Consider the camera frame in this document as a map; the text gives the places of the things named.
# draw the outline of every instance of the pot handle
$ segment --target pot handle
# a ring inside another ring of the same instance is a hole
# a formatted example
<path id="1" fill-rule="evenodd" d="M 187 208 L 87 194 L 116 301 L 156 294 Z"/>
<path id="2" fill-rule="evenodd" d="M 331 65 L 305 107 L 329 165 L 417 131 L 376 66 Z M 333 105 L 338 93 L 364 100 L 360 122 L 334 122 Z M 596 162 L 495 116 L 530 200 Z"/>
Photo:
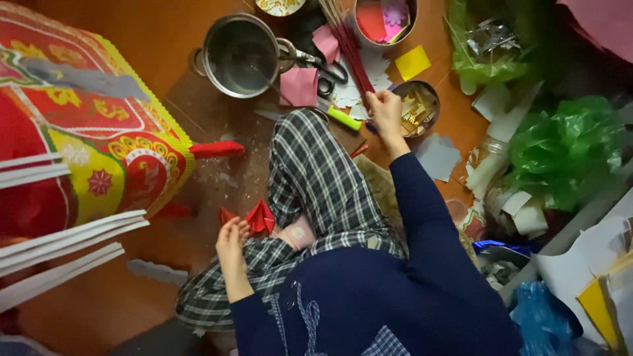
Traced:
<path id="1" fill-rule="evenodd" d="M 202 53 L 202 48 L 194 48 L 191 53 L 189 53 L 189 70 L 194 72 L 198 77 L 207 78 L 206 73 L 198 67 L 198 56 Z"/>
<path id="2" fill-rule="evenodd" d="M 285 38 L 281 38 L 281 37 L 277 37 L 277 38 L 275 38 L 275 40 L 277 41 L 277 44 L 280 44 L 283 47 L 286 47 L 288 49 L 288 56 L 290 56 L 290 57 L 296 57 L 297 56 L 297 49 L 294 47 L 292 42 L 288 41 Z M 279 62 L 279 74 L 288 72 L 290 70 L 290 68 L 292 68 L 292 66 L 294 66 L 294 60 L 280 61 Z"/>

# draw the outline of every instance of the person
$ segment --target person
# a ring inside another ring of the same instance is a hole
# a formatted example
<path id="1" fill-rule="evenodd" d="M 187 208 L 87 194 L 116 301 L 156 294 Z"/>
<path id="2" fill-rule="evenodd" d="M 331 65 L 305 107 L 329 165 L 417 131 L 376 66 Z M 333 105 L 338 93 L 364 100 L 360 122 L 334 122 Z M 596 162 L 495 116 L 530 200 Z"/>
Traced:
<path id="1" fill-rule="evenodd" d="M 220 230 L 219 261 L 181 289 L 178 317 L 234 327 L 241 355 L 518 355 L 508 311 L 401 136 L 400 97 L 367 98 L 392 160 L 408 258 L 325 122 L 294 111 L 275 126 L 268 201 L 279 226 L 305 216 L 316 241 L 302 251 L 279 238 L 244 242 L 249 227 L 234 218 Z"/>

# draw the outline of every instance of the green knife handle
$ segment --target green knife handle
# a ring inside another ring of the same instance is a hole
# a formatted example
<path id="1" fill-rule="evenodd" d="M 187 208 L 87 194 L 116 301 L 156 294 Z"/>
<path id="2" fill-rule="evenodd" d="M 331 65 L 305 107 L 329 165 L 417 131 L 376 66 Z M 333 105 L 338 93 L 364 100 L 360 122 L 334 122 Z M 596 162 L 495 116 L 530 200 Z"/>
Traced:
<path id="1" fill-rule="evenodd" d="M 342 122 L 345 126 L 348 126 L 350 129 L 354 131 L 360 130 L 360 126 L 361 126 L 360 121 L 354 120 L 343 111 L 335 109 L 334 106 L 330 106 L 330 109 L 327 110 L 327 114 L 335 118 L 336 120 Z"/>

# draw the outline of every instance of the blue foil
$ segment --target blue foil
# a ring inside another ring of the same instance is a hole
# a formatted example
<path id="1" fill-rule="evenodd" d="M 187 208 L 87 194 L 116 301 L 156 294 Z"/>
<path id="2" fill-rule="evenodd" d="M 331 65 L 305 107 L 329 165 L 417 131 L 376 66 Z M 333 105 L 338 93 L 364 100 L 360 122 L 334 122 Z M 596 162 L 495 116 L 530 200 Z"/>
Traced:
<path id="1" fill-rule="evenodd" d="M 484 240 L 484 241 L 479 241 L 479 242 L 473 242 L 472 246 L 476 254 L 479 254 L 481 251 L 484 251 L 486 248 L 490 246 L 503 246 L 503 247 L 513 250 L 514 252 L 518 252 L 528 258 L 530 257 L 530 254 L 531 254 L 529 246 L 508 245 L 507 243 L 503 243 L 503 242 L 499 242 L 495 240 Z"/>

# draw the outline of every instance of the blue plastic bag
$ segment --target blue plastic bag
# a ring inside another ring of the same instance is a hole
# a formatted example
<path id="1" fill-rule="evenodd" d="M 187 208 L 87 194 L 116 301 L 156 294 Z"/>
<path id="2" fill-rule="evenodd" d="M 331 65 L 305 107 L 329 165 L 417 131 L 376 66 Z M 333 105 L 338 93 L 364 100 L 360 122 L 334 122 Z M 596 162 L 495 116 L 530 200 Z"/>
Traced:
<path id="1" fill-rule="evenodd" d="M 545 283 L 522 283 L 512 319 L 521 327 L 521 356 L 571 356 L 573 331 Z"/>

